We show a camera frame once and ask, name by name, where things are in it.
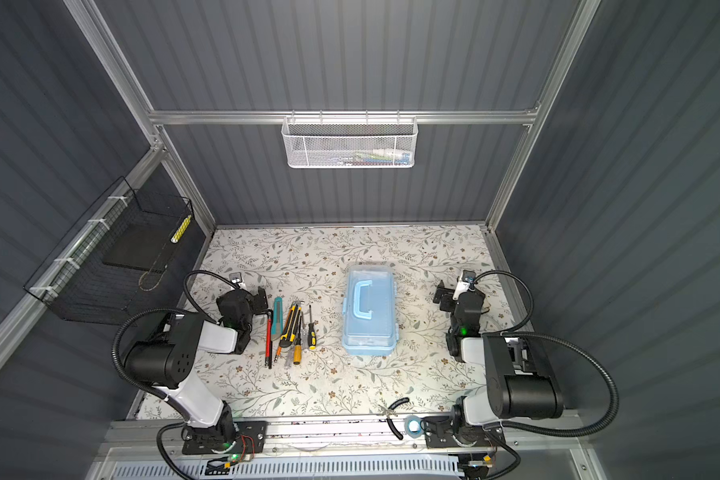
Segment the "markers in white basket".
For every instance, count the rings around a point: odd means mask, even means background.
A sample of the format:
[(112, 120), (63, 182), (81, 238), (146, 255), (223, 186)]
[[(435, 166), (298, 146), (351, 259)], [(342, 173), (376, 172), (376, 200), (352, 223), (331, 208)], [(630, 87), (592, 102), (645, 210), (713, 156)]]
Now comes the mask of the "markers in white basket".
[(338, 156), (328, 158), (328, 162), (345, 166), (412, 166), (414, 154), (409, 150), (401, 149), (373, 149), (352, 152), (343, 152)]

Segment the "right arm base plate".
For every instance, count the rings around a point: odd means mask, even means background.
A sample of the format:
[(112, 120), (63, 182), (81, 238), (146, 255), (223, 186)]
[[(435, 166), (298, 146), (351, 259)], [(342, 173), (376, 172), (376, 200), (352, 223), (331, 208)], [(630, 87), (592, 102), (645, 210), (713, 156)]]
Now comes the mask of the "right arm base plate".
[(493, 448), (493, 438), (504, 441), (498, 429), (485, 430), (481, 426), (468, 424), (453, 426), (453, 419), (447, 415), (433, 415), (422, 418), (426, 446), (430, 449), (449, 448)]

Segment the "blue tape roll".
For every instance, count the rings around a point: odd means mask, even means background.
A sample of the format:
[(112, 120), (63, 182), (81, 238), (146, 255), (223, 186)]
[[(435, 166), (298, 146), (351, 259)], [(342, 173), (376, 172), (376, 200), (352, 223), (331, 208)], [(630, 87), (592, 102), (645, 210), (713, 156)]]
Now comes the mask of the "blue tape roll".
[(419, 438), (424, 434), (422, 419), (416, 415), (409, 415), (404, 419), (404, 430), (410, 438)]

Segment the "light blue plastic toolbox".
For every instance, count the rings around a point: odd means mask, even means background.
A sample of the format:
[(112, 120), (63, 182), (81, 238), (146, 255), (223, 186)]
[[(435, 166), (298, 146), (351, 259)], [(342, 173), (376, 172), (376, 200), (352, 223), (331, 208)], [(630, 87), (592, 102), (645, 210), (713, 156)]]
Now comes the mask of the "light blue plastic toolbox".
[(399, 339), (396, 282), (384, 265), (353, 265), (342, 304), (342, 346), (350, 355), (389, 356)]

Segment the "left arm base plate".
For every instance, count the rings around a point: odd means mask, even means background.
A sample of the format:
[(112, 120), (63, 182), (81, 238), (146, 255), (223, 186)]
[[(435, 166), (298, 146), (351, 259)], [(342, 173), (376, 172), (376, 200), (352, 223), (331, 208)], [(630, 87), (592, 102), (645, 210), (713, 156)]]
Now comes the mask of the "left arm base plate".
[(243, 421), (234, 425), (213, 428), (182, 429), (183, 455), (258, 454), (263, 451), (268, 423), (265, 421)]

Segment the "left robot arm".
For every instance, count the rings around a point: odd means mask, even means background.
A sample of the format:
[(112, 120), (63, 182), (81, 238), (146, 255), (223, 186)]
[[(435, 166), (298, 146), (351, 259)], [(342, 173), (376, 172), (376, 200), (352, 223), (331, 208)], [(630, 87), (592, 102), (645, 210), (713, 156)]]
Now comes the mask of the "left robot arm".
[(145, 337), (119, 361), (121, 370), (147, 392), (166, 402), (182, 418), (179, 426), (208, 449), (226, 452), (240, 434), (228, 403), (212, 393), (194, 371), (198, 353), (241, 355), (253, 330), (253, 318), (268, 310), (266, 290), (252, 294), (232, 289), (216, 299), (219, 324), (198, 312), (151, 311)]

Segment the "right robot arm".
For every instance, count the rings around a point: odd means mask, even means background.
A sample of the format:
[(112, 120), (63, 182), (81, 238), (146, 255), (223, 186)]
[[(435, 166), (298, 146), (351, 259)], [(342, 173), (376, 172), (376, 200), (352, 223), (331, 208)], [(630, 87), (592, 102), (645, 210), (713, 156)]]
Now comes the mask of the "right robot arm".
[(561, 417), (563, 394), (545, 349), (532, 339), (482, 333), (484, 300), (485, 294), (464, 280), (455, 289), (439, 283), (433, 295), (433, 302), (449, 314), (445, 339), (451, 357), (484, 368), (483, 384), (452, 407), (452, 431), (458, 434), (514, 418)]

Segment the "orange handled screwdriver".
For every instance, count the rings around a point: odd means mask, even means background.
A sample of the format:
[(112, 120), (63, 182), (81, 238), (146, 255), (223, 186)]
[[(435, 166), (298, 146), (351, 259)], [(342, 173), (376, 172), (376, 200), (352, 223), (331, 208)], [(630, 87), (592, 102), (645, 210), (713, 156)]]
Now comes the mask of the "orange handled screwdriver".
[(295, 325), (295, 338), (293, 342), (293, 364), (300, 365), (302, 361), (302, 328), (303, 328), (304, 314), (303, 311), (299, 311), (297, 323)]

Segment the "yellow marker in basket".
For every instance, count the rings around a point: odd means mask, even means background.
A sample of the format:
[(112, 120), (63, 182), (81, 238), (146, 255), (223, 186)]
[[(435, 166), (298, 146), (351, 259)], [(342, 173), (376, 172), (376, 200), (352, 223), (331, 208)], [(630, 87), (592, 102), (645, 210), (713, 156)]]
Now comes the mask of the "yellow marker in basket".
[(182, 222), (179, 224), (179, 226), (176, 228), (176, 230), (173, 232), (172, 236), (170, 237), (170, 242), (172, 244), (177, 244), (181, 240), (184, 233), (187, 231), (187, 229), (191, 225), (192, 219), (193, 219), (193, 215), (189, 214), (182, 220)]

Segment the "yellow black screwdriver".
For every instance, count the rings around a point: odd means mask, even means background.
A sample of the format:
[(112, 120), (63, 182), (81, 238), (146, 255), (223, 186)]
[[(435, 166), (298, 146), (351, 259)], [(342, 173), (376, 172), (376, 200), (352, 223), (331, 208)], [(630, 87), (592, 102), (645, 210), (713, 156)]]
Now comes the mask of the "yellow black screwdriver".
[(313, 321), (312, 306), (308, 307), (308, 349), (314, 351), (317, 346), (315, 322)]

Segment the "aluminium rail front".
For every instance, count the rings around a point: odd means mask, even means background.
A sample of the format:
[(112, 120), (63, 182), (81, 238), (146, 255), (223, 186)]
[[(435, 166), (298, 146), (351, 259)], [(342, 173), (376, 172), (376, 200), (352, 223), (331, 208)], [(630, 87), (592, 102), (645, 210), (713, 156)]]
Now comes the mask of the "aluminium rail front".
[[(391, 432), (383, 415), (344, 415), (344, 416), (297, 416), (265, 417), (267, 423), (264, 434), (253, 434), (257, 447), (263, 445), (263, 451), (255, 457), (286, 457), (301, 454), (310, 455), (364, 455), (372, 453), (419, 453), (429, 450), (424, 436), (412, 438), (405, 435), (398, 440)], [(157, 459), (156, 432), (168, 420), (130, 420), (115, 421), (110, 424), (105, 440), (96, 453), (96, 460), (111, 456), (128, 459)], [(543, 427), (567, 429), (583, 426), (576, 410), (564, 412), (563, 416), (553, 420), (536, 423)], [(520, 450), (572, 449), (585, 443), (575, 438), (555, 438), (541, 436), (519, 430), (507, 429), (504, 433), (510, 446)], [(181, 458), (183, 440), (180, 431), (165, 434), (164, 445), (174, 459)], [(477, 447), (460, 446), (429, 450), (434, 453), (455, 453), (477, 451)]]

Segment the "teal utility knife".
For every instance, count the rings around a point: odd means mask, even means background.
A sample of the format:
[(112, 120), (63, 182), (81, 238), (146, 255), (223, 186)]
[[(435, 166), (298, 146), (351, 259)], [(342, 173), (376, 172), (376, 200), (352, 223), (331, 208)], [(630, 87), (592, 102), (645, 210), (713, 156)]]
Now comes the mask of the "teal utility knife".
[(284, 323), (284, 317), (283, 317), (283, 299), (281, 297), (276, 297), (273, 301), (272, 305), (272, 326), (271, 326), (271, 335), (273, 338), (279, 338), (282, 335), (283, 330), (283, 323)]

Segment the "black foam pad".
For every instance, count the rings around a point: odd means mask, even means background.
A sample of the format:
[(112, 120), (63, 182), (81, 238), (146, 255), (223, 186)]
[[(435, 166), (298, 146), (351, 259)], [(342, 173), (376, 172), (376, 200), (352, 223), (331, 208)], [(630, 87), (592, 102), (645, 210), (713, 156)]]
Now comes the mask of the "black foam pad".
[(178, 244), (172, 244), (170, 227), (132, 224), (105, 253), (103, 264), (112, 267), (163, 273)]

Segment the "white perforated vent strip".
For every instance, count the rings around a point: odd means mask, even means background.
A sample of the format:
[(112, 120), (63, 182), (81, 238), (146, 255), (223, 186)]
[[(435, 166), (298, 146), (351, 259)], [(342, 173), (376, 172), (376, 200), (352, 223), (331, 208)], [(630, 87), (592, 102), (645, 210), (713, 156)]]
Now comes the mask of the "white perforated vent strip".
[(464, 476), (456, 458), (430, 454), (259, 458), (221, 468), (211, 468), (210, 463), (209, 460), (188, 460), (180, 461), (178, 466), (194, 479), (457, 479)]

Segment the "red handled hex key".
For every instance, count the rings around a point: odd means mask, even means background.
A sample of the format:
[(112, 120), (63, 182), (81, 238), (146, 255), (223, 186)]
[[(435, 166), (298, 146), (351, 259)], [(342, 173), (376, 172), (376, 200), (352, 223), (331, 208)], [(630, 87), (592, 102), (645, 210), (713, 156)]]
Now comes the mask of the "red handled hex key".
[(267, 326), (266, 326), (266, 339), (265, 339), (265, 367), (272, 369), (272, 329), (274, 326), (274, 312), (272, 309), (267, 310)]

